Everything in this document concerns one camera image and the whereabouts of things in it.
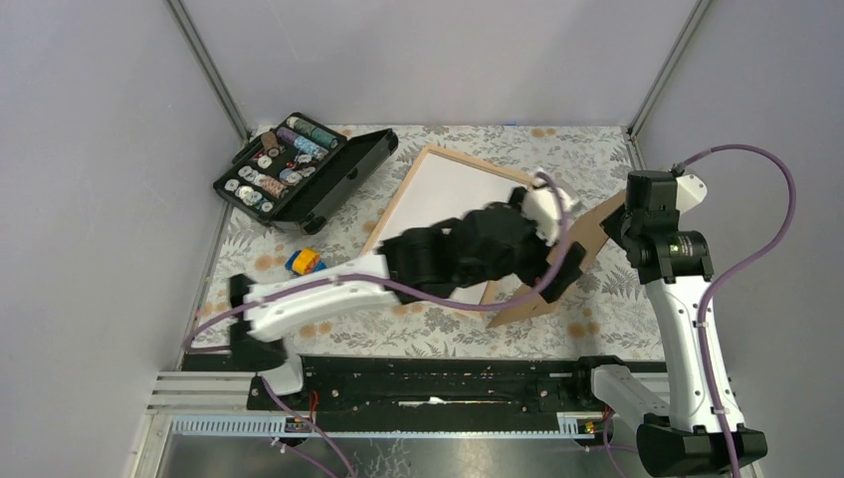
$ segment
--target white wall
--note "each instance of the white wall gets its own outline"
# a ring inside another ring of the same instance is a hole
[[[641,135],[650,167],[747,142],[796,176],[791,233],[716,297],[739,402],[768,438],[765,478],[842,474],[842,24],[837,0],[716,2]],[[722,272],[772,237],[785,185],[751,154],[699,165],[710,194],[684,222],[707,236]]]
[[[627,124],[695,0],[186,0],[252,125]]]
[[[0,476],[122,471],[237,146],[163,1],[0,3]]]

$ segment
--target red wire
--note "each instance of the red wire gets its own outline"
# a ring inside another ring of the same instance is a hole
[[[311,405],[309,406],[308,419],[313,422],[314,412],[317,411],[317,405],[319,405],[319,393],[317,393],[316,390],[312,390],[311,393],[308,395],[308,400]]]

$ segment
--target floral tablecloth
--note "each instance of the floral tablecloth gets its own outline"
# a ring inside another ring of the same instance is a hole
[[[380,126],[341,125],[356,136],[392,127],[398,150],[315,236],[282,233],[235,209],[225,231],[211,285],[197,321],[229,308],[227,279],[248,273],[259,282],[290,279],[284,264],[294,251],[310,247],[329,266],[360,253],[413,160],[427,143],[465,152],[501,166],[533,172],[542,167],[571,184],[588,207],[624,187],[632,168],[619,127]],[[507,191],[502,191],[506,199]],[[507,278],[504,300],[518,285]],[[576,359],[618,355],[663,359],[656,318],[623,252],[610,243],[561,307],[546,316],[487,329],[489,319],[463,316],[427,303],[358,312],[306,326],[288,342],[302,354],[463,358]],[[197,338],[197,346],[227,343],[220,324]]]

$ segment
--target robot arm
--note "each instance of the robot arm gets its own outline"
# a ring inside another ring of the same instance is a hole
[[[557,193],[568,211],[579,205],[567,185],[558,186]],[[339,266],[277,284],[234,276],[229,280],[232,307],[258,306],[238,314],[229,328],[232,360],[240,369],[274,370],[278,379],[268,379],[276,392],[299,391],[301,371],[296,372],[297,358],[283,343],[286,334],[344,313],[419,300],[390,285],[448,298],[457,288],[509,274],[536,284],[548,272],[546,258],[559,239],[559,220],[550,187],[535,179],[530,190],[514,188],[507,202],[408,229],[383,241],[375,254]],[[540,293],[547,302],[558,299],[580,276],[579,260],[577,254],[565,256],[560,272]],[[279,371],[291,367],[292,372]]]
[[[636,431],[642,464],[652,476],[717,473],[729,466],[717,408],[707,386],[708,371],[721,391],[730,432],[740,443],[740,462],[754,461],[767,451],[764,435],[744,427],[744,415],[724,367],[713,305],[702,324],[696,320],[713,267],[704,236],[680,231],[678,223],[680,213],[705,195],[706,186],[692,174],[631,172],[625,204],[602,223],[626,251],[654,307],[671,402],[665,403],[626,366],[617,364],[592,372],[592,393]],[[699,334],[706,335],[708,351],[702,350]]]

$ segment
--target black carrying case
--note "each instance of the black carrying case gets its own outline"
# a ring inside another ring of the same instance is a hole
[[[392,129],[382,129],[346,139],[342,134],[301,114],[291,116],[305,119],[337,136],[337,147],[329,150],[314,174],[297,184],[295,190],[270,212],[265,213],[248,206],[234,192],[226,190],[225,184],[229,179],[242,181],[238,170],[244,165],[254,166],[253,158],[263,150],[261,138],[256,136],[232,159],[233,167],[214,181],[213,187],[220,197],[265,226],[317,234],[352,192],[396,150],[398,136]],[[275,132],[279,127],[285,127],[285,123],[282,122],[272,131]],[[296,154],[292,145],[284,144],[284,147],[285,152],[280,156],[282,162]],[[253,187],[263,192],[260,187]]]

